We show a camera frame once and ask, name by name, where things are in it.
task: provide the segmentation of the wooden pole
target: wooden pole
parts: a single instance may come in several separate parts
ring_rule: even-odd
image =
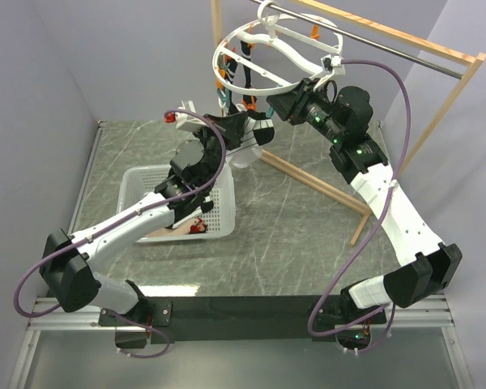
[[[371,213],[372,212],[369,212],[368,214],[362,216],[362,220],[360,221],[360,224],[358,224],[358,227],[356,228],[355,234],[351,238],[351,241],[350,241],[351,246],[355,245],[356,241],[358,240],[358,237],[360,236],[360,234],[362,232],[362,229],[364,229],[364,227],[365,227],[365,223],[367,223],[367,220],[371,216]]]
[[[430,124],[428,124],[428,126],[425,129],[425,131],[423,132],[423,134],[420,136],[420,138],[417,140],[414,147],[409,152],[408,156],[405,158],[405,161],[403,162],[402,168],[399,171],[400,174],[403,173],[403,171],[408,166],[408,164],[411,163],[411,161],[414,158],[414,156],[416,155],[416,153],[420,150],[421,146],[423,146],[423,143],[427,140],[427,138],[435,130],[437,124],[442,120],[442,118],[448,112],[448,110],[450,109],[452,104],[457,100],[457,98],[459,97],[459,95],[461,94],[463,89],[467,86],[468,82],[471,80],[471,78],[474,76],[474,74],[477,72],[477,70],[483,64],[485,59],[486,59],[486,54],[480,53],[475,58],[475,61],[470,65],[470,67],[468,67],[467,71],[464,73],[464,76],[455,85],[454,89],[452,89],[452,92],[450,92],[448,97],[446,97],[446,100],[443,103],[443,105],[441,106],[441,108],[434,115]]]
[[[214,48],[224,39],[224,26],[221,18],[221,0],[211,0],[212,36]]]
[[[361,215],[371,212],[366,203],[362,203],[360,200],[342,192],[340,189],[331,186],[327,182],[306,173],[304,170],[297,168],[295,165],[292,165],[285,160],[282,160],[271,152],[263,150],[261,160],[280,170],[281,172],[286,173],[288,176],[295,178],[303,184],[310,186],[316,191],[321,192],[327,197],[331,197],[333,200],[338,201],[339,203],[351,208],[353,211],[358,212]]]
[[[419,38],[418,36],[413,36],[411,34],[407,34],[406,32],[396,30],[395,28],[384,26],[383,24],[373,22],[372,20],[362,18],[361,16],[354,15],[350,12],[342,11],[321,2],[316,2],[315,0],[290,1],[302,6],[308,6],[309,8],[317,11],[326,12],[327,14],[334,16],[336,19],[372,30],[406,45],[416,47],[417,49],[421,49],[427,53],[435,54],[438,57],[460,63],[461,65],[469,66],[475,61],[475,57],[472,57],[471,55],[460,53],[459,51],[449,49],[448,47],[438,45],[437,43],[427,41],[423,38]]]

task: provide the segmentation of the gray wall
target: gray wall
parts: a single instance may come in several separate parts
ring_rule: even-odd
[[[211,11],[207,0],[33,1],[60,44],[62,55],[97,118],[158,118],[183,99],[194,100],[198,110],[219,112],[211,70]],[[282,3],[310,12],[305,7]],[[426,37],[446,0],[334,0],[330,3]],[[252,2],[223,0],[222,4],[225,33],[256,17],[257,5]],[[299,25],[309,33],[309,25]],[[324,32],[322,38],[325,36],[329,33]],[[350,40],[344,45],[344,53],[346,58],[388,63],[403,76],[411,67],[410,62]],[[302,75],[275,50],[258,47],[254,58],[264,66],[273,65],[275,71],[291,81]],[[385,117],[397,91],[396,83],[383,73],[350,66],[345,81],[371,91],[377,118]],[[256,79],[254,86],[259,85]]]
[[[430,39],[466,53],[486,53],[486,1],[449,0]],[[413,139],[452,88],[453,80],[415,66],[407,77],[415,118]],[[386,120],[396,156],[404,126],[400,104]],[[486,388],[486,63],[402,176],[429,225],[456,242],[463,261],[447,289],[452,315],[476,387]]]
[[[95,126],[34,6],[0,0],[0,388],[27,324],[14,287],[47,235],[68,226]],[[42,290],[28,284],[24,307]]]

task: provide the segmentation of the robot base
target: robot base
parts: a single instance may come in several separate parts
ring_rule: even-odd
[[[187,340],[264,340],[311,337],[307,331],[309,314],[320,296],[255,296],[255,297],[146,297],[152,312],[148,323],[165,331],[173,341]],[[322,306],[313,326],[327,331],[355,320],[367,310],[346,309],[342,296],[331,295]],[[371,324],[386,323],[384,312],[374,315]],[[126,324],[108,312],[101,314],[99,326],[124,327]],[[141,331],[118,331],[119,348],[143,348],[147,334]],[[335,341],[335,336],[316,338]],[[152,344],[163,340],[151,336]]]

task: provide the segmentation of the white plastic basket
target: white plastic basket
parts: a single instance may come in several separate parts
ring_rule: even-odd
[[[155,186],[168,177],[169,165],[140,166],[126,170],[122,177],[121,190],[117,201],[117,213],[137,203]],[[214,239],[225,237],[234,230],[236,204],[234,201],[234,181],[231,169],[225,165],[218,176],[211,193],[214,208],[201,217],[207,224],[206,233],[193,233],[170,237],[143,237],[140,243],[184,241],[190,239]]]

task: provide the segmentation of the marble floor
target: marble floor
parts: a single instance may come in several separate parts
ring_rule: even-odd
[[[329,143],[306,125],[276,123],[266,149],[308,173],[353,194],[328,156]],[[163,122],[106,122],[87,180],[74,230],[116,212],[124,172],[135,166],[167,164],[176,146],[191,135]],[[379,139],[378,128],[372,136]],[[139,285],[171,286],[198,295],[318,294],[351,255],[349,241],[361,216],[333,199],[256,161],[233,170],[236,228],[227,237],[126,247],[102,272]],[[372,228],[374,217],[360,235]],[[353,263],[337,290],[398,267],[380,231]]]

